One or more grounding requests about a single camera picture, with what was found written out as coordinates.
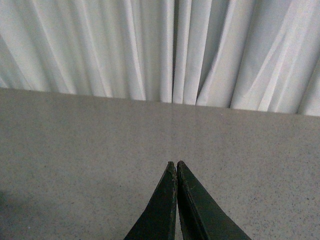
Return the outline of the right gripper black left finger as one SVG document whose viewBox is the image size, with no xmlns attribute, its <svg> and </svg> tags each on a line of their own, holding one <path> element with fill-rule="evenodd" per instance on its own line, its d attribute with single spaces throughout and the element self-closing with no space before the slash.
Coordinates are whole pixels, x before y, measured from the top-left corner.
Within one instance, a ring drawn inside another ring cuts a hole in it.
<svg viewBox="0 0 320 240">
<path fill-rule="evenodd" d="M 125 236 L 126 240 L 174 240 L 178 179 L 169 161 L 145 210 Z"/>
</svg>

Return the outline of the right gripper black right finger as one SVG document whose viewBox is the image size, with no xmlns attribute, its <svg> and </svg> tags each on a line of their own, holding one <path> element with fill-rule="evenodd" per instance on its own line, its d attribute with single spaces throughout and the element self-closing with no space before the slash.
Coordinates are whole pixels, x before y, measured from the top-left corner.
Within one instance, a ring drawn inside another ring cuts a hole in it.
<svg viewBox="0 0 320 240">
<path fill-rule="evenodd" d="M 184 240 L 249 240 L 183 162 L 177 163 L 179 219 Z"/>
</svg>

